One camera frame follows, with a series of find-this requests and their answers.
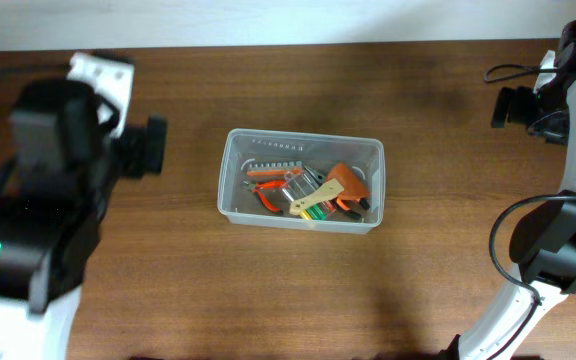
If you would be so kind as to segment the orange socket bit holder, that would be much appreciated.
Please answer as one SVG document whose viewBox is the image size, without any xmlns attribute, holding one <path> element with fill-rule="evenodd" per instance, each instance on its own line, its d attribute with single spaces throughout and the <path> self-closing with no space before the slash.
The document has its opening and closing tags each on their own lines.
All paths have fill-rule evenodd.
<svg viewBox="0 0 576 360">
<path fill-rule="evenodd" d="M 301 161 L 251 163 L 245 170 L 247 176 L 284 176 L 287 173 L 300 174 L 303 172 Z"/>
</svg>

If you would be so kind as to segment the red small cutting pliers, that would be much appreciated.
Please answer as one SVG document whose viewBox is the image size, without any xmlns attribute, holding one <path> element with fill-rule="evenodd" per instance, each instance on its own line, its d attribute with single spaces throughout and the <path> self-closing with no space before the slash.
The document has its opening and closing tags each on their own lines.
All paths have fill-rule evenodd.
<svg viewBox="0 0 576 360">
<path fill-rule="evenodd" d="M 281 216 L 283 210 L 274 205 L 268 197 L 265 195 L 267 190 L 277 190 L 280 189 L 285 184 L 284 180 L 273 180 L 267 182 L 252 182 L 243 181 L 243 187 L 253 193 L 260 203 L 272 214 Z"/>
</svg>

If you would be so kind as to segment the clear screwdriver set case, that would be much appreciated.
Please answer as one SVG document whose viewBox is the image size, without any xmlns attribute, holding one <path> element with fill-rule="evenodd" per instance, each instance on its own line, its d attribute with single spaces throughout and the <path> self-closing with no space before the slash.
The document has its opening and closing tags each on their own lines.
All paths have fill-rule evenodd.
<svg viewBox="0 0 576 360">
<path fill-rule="evenodd" d="M 318 188 L 319 185 L 314 178 L 308 172 L 303 172 L 299 175 L 287 174 L 286 182 L 281 186 L 280 192 L 291 204 L 295 200 L 310 195 Z M 335 210 L 335 206 L 330 201 L 325 201 L 300 212 L 299 216 L 304 220 L 326 220 Z"/>
</svg>

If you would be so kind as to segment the orange black long-nose pliers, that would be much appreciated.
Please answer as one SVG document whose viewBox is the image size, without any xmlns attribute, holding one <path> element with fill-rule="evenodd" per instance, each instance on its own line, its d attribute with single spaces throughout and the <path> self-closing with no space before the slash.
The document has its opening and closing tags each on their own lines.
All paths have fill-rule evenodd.
<svg viewBox="0 0 576 360">
<path fill-rule="evenodd" d="M 315 181 L 322 185 L 326 181 L 336 179 L 344 188 L 333 201 L 333 205 L 345 216 L 352 220 L 361 220 L 362 215 L 355 211 L 350 203 L 361 207 L 363 210 L 369 210 L 370 204 L 368 197 L 371 195 L 370 191 L 362 180 L 355 174 L 355 172 L 345 163 L 337 163 L 327 175 L 315 170 L 312 167 L 305 166 L 305 171 L 308 172 Z"/>
</svg>

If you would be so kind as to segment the orange scraper wooden handle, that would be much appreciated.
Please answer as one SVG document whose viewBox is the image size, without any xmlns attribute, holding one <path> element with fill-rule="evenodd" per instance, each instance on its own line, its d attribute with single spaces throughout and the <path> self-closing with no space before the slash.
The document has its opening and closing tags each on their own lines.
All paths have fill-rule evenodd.
<svg viewBox="0 0 576 360">
<path fill-rule="evenodd" d="M 286 175 L 281 192 L 290 203 L 289 212 L 307 220 L 325 220 L 335 211 L 361 220 L 359 206 L 370 209 L 368 188 L 345 163 L 337 163 L 327 174 L 304 166 L 299 175 Z"/>
</svg>

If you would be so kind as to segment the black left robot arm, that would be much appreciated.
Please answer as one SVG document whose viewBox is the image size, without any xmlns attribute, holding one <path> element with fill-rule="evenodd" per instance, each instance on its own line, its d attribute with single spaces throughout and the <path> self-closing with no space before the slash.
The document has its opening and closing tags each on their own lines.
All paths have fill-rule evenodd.
<svg viewBox="0 0 576 360">
<path fill-rule="evenodd" d="M 158 174 L 167 123 L 121 129 L 120 109 L 77 80 L 25 86 L 0 167 L 0 359 L 62 359 L 86 264 L 117 181 Z"/>
</svg>

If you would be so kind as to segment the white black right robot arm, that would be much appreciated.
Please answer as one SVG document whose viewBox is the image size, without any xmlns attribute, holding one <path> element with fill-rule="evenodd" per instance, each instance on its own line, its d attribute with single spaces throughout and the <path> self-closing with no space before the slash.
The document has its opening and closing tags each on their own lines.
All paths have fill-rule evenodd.
<svg viewBox="0 0 576 360">
<path fill-rule="evenodd" d="M 440 359 L 512 359 L 539 321 L 576 293 L 576 20 L 539 65 L 514 68 L 517 77 L 533 75 L 536 82 L 503 87 L 491 125 L 520 124 L 532 136 L 565 146 L 564 175 L 557 193 L 520 200 L 495 220 L 488 250 L 505 283 Z"/>
</svg>

